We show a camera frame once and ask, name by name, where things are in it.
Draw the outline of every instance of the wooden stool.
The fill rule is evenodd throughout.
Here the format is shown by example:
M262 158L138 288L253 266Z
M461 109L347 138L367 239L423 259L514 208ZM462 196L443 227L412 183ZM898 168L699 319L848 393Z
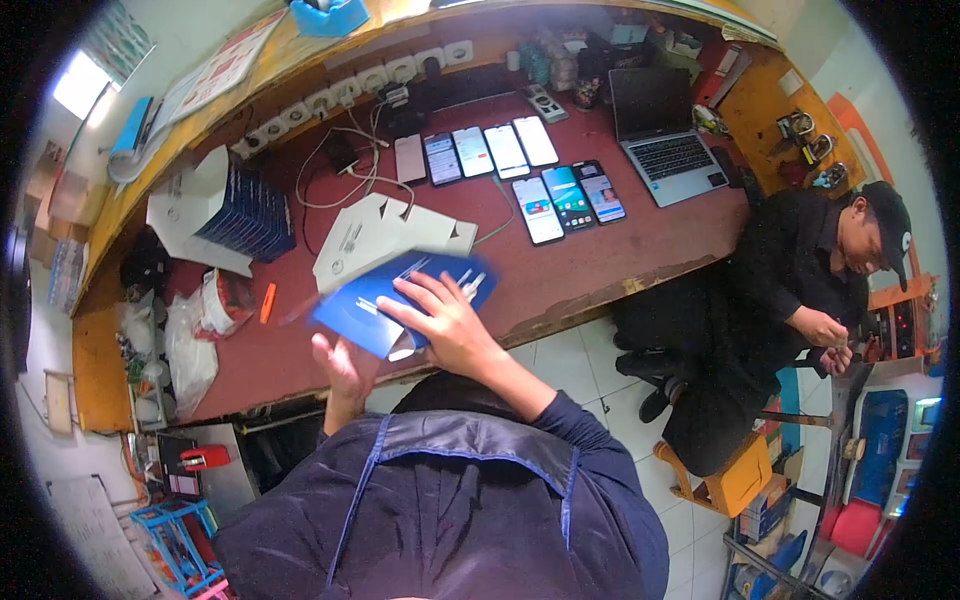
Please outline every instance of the wooden stool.
M670 490L675 496L729 517L739 515L773 477L766 440L757 433L751 434L724 467L706 477L696 490L690 486L686 467L666 442L657 442L654 456L677 471L680 486Z

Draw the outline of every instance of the white plastic bag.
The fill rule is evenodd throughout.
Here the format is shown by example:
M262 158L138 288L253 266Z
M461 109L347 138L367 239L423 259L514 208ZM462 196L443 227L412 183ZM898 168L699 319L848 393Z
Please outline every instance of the white plastic bag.
M177 397L177 419L189 419L217 376L217 347L193 337L194 324L203 310L200 290L186 299L180 294L167 309L164 343L170 361L170 377Z

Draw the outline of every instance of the red desk surface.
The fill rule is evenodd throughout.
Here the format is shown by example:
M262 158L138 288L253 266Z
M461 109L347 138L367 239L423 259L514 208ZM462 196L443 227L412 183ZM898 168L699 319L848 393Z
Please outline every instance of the red desk surface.
M658 208L616 144L610 112L599 108L583 114L570 105L566 108L569 119L546 126L560 164L598 159L623 202L627 218L535 248L517 207L512 223L474 247L474 252L489 259L501 275L496 290L481 308L480 317L491 334L508 347L559 330L560 320L727 256L733 251L749 210L743 190L729 187ZM530 114L534 114L533 109L518 94L493 98L432 115L422 135L474 125L486 128ZM347 122L335 123L345 127ZM366 125L366 113L361 123ZM220 372L192 421L243 411L327 386L326 377L313 362L310 351L310 336L320 328L308 327L303 318L287 326L276 325L316 293L312 273L314 256L303 245L300 231L303 207L294 194L294 181L325 129L319 127L301 135L273 151L267 159L268 179L288 196L298 244L273 264L253 263L252 291L258 302L263 300L267 286L276 283L273 315L267 324L260 324L258 315L254 316L236 334L217 344ZM359 136L351 133L347 136L354 147L366 145ZM707 142L708 145L723 143L738 156L732 144L725 140ZM364 166L370 162L370 151L361 154L358 169L366 172ZM380 174L388 178L396 175L392 149L380 153ZM301 194L310 203L329 204L342 198L358 182L350 176L337 177L320 151L304 171L300 187L307 189ZM515 203L510 182L503 185L510 202ZM404 202L409 197L406 191L384 182L378 182L373 191ZM417 204L476 223L480 227L478 237L510 218L507 201L489 177L441 188L426 183L417 186L415 191ZM308 210L306 234L314 251L323 245L337 211L338 208ZM172 296L176 290L189 294L199 285L203 270L204 267L195 263L178 263L168 293ZM419 364L417 357L384 363L380 375Z

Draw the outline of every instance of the black shirt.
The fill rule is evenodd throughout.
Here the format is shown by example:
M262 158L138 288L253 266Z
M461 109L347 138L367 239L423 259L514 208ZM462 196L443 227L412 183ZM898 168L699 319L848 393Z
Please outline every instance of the black shirt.
M867 310L867 276L830 270L843 208L809 190L784 190L751 216L728 271L731 322L749 341L747 365L776 371L811 348L784 323L801 305L827 313L851 334L859 326ZM823 351L812 349L808 356L821 376Z

